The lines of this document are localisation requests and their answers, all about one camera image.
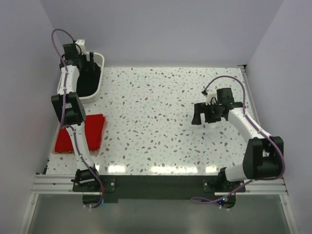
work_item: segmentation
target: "white basket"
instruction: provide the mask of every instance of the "white basket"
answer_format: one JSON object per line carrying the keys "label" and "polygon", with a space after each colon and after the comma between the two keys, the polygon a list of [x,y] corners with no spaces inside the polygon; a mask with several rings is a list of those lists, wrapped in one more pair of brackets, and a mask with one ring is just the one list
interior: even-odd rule
{"label": "white basket", "polygon": [[[93,55],[94,55],[93,56],[94,62],[101,68],[101,74],[100,74],[100,78],[99,78],[99,81],[98,81],[98,87],[97,87],[96,92],[94,94],[90,95],[90,96],[80,97],[79,98],[81,103],[83,103],[83,104],[95,102],[99,98],[99,95],[100,95],[102,76],[103,76],[103,68],[104,68],[104,57],[103,57],[103,55],[101,55],[99,53],[93,53]],[[89,52],[87,52],[87,59],[90,58],[89,56],[90,56]],[[61,79],[59,79],[59,82],[58,82],[58,90],[57,90],[57,92],[59,92],[60,82],[61,82]]]}

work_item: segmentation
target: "gray wall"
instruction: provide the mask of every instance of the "gray wall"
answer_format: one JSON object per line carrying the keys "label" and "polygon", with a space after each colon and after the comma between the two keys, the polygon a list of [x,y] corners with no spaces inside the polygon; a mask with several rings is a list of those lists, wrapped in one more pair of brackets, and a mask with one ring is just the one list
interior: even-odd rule
{"label": "gray wall", "polygon": [[17,233],[56,123],[51,23],[38,0],[0,3],[0,233]]}
{"label": "gray wall", "polygon": [[312,1],[284,0],[247,66],[263,127],[285,142],[286,185],[297,223],[312,233]]}
{"label": "gray wall", "polygon": [[106,66],[247,64],[282,0],[40,0]]}

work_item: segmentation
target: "gray floor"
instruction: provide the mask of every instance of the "gray floor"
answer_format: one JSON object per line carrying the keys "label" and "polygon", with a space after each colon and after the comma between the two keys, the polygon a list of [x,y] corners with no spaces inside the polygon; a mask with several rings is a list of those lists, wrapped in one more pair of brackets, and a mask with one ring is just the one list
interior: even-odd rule
{"label": "gray floor", "polygon": [[288,234],[279,196],[245,195],[227,212],[189,201],[121,200],[94,210],[81,195],[40,195],[31,234]]}

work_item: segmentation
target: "table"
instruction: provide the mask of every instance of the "table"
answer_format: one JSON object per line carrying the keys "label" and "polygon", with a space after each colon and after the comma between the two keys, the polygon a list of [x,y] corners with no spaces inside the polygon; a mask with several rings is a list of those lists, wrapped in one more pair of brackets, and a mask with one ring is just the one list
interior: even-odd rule
{"label": "table", "polygon": [[[104,68],[100,98],[84,104],[87,115],[103,114],[107,127],[98,155],[100,175],[216,175],[242,162],[246,143],[224,119],[192,125],[194,103],[213,78],[229,75],[244,83],[240,68]],[[212,90],[240,85],[221,78]],[[246,97],[247,110],[254,116]],[[46,174],[74,175],[73,154],[49,155]]]}

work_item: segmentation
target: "folded red towel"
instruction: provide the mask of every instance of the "folded red towel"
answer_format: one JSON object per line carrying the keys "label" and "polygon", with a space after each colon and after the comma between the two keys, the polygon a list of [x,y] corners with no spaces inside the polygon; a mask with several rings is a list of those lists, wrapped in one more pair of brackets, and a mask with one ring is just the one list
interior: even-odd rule
{"label": "folded red towel", "polygon": [[[102,142],[105,117],[103,115],[87,116],[84,122],[87,143],[90,151],[98,150]],[[55,152],[73,152],[74,148],[66,129],[60,129],[55,143]]]}

